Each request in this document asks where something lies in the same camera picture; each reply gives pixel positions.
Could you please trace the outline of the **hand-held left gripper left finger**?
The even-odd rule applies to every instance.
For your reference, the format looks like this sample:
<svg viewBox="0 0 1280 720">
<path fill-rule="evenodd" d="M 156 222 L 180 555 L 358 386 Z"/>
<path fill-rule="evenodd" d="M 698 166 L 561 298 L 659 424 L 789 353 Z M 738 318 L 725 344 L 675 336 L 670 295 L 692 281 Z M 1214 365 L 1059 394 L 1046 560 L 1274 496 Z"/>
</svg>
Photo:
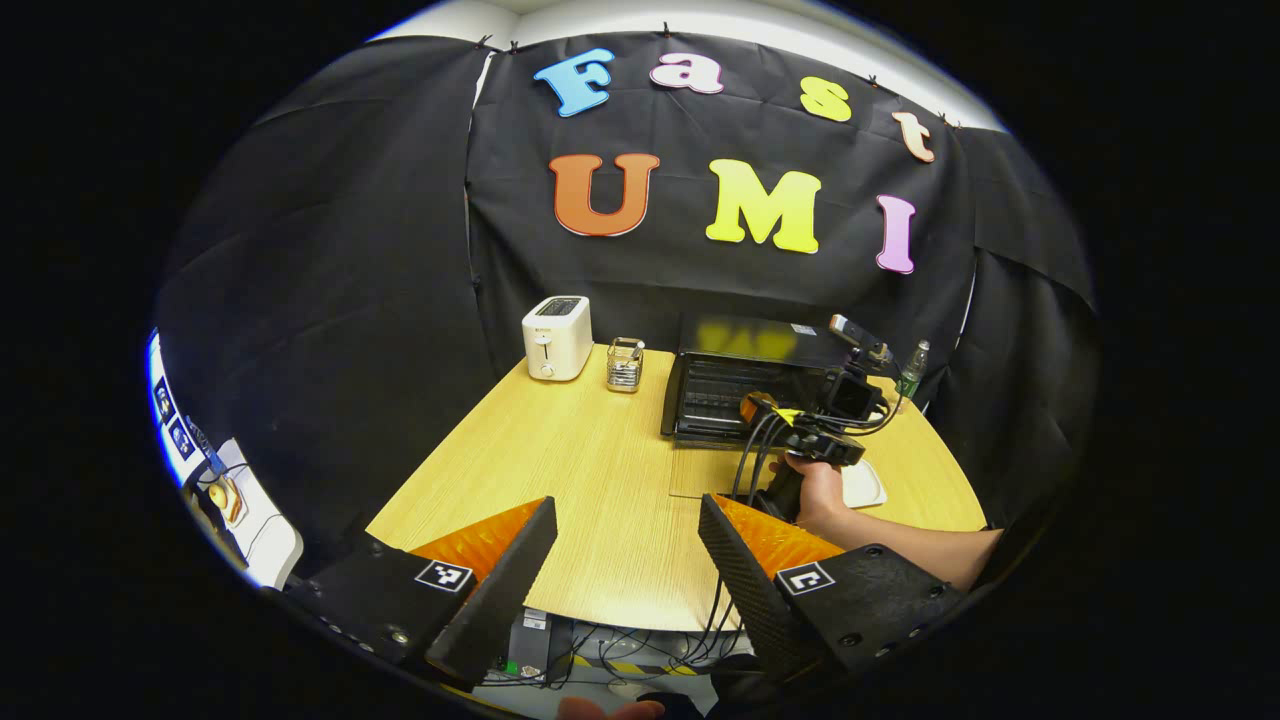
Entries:
<svg viewBox="0 0 1280 720">
<path fill-rule="evenodd" d="M 411 551 L 364 534 L 262 596 L 375 667 L 471 691 L 504 653 L 557 536 L 556 501 L 540 497 Z"/>
</svg>

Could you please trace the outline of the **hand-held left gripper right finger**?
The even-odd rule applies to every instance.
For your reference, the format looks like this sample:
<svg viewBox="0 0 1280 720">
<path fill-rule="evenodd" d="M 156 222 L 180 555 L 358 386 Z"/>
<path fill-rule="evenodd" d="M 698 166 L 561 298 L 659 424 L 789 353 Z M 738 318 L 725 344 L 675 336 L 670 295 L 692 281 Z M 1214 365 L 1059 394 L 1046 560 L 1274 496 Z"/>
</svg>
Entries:
<svg viewBox="0 0 1280 720">
<path fill-rule="evenodd" d="M 887 546 L 842 551 L 721 495 L 701 497 L 698 534 L 777 685 L 867 673 L 968 606 L 964 591 Z"/>
</svg>

